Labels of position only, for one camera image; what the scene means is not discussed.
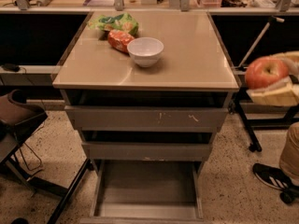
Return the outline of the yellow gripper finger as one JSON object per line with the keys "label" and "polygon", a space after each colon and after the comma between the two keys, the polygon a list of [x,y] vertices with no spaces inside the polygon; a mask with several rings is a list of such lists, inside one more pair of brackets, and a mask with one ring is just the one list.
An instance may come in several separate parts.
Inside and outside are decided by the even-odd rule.
{"label": "yellow gripper finger", "polygon": [[289,77],[262,89],[247,90],[251,101],[257,105],[296,106],[299,104],[299,85]]}
{"label": "yellow gripper finger", "polygon": [[290,75],[299,77],[299,51],[276,53],[273,57],[280,59],[288,66]]}

